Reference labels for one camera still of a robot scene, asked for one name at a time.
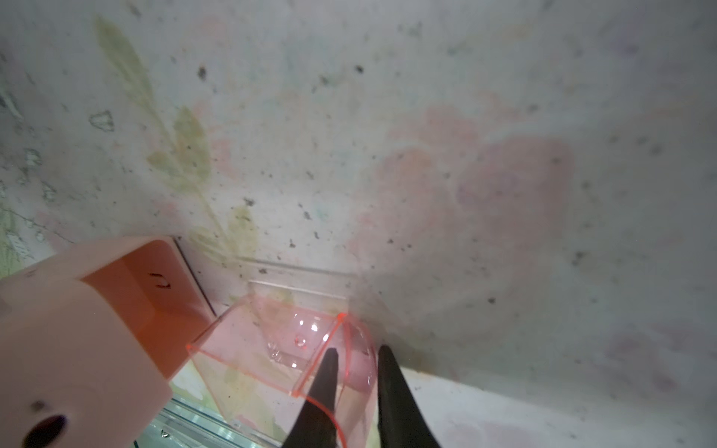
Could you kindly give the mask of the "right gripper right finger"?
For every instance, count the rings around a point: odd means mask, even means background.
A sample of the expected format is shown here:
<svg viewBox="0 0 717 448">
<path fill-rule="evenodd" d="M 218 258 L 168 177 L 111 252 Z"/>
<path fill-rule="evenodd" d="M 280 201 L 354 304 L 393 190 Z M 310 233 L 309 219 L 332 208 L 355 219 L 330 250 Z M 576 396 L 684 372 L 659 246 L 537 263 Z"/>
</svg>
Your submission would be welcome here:
<svg viewBox="0 0 717 448">
<path fill-rule="evenodd" d="M 378 353 L 378 431 L 382 448 L 439 448 L 391 348 Z"/>
</svg>

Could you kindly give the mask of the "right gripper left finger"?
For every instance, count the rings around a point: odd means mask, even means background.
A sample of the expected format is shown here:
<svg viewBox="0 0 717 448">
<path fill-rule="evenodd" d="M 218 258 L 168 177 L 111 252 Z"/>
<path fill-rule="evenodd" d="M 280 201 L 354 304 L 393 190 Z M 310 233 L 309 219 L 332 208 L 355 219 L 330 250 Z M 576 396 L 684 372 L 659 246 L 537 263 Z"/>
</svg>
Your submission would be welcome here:
<svg viewBox="0 0 717 448">
<path fill-rule="evenodd" d="M 334 348 L 324 353 L 315 380 L 283 448 L 334 448 L 337 429 L 332 421 L 337 392 L 339 356 Z"/>
</svg>

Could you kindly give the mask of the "pink transparent tray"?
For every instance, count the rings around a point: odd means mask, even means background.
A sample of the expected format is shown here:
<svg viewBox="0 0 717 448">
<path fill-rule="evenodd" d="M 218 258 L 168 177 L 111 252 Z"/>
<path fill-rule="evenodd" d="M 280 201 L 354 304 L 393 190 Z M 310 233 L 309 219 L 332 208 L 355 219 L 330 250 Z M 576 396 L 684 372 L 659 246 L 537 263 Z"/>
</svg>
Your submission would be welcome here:
<svg viewBox="0 0 717 448">
<path fill-rule="evenodd" d="M 277 442 L 289 436 L 324 356 L 335 351 L 334 400 L 318 407 L 336 429 L 337 446 L 366 446 L 377 355 L 368 330 L 352 315 L 248 294 L 187 349 L 226 423 Z"/>
</svg>

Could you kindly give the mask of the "pink pencil sharpener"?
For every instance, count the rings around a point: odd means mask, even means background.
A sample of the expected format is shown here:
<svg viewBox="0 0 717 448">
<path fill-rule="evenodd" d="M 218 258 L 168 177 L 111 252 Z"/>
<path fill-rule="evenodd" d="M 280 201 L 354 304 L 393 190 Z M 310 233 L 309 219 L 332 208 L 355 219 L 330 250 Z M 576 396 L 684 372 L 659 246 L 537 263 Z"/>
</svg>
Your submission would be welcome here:
<svg viewBox="0 0 717 448">
<path fill-rule="evenodd" d="M 1 281 L 1 444 L 129 447 L 214 321 L 177 244 L 72 246 Z"/>
</svg>

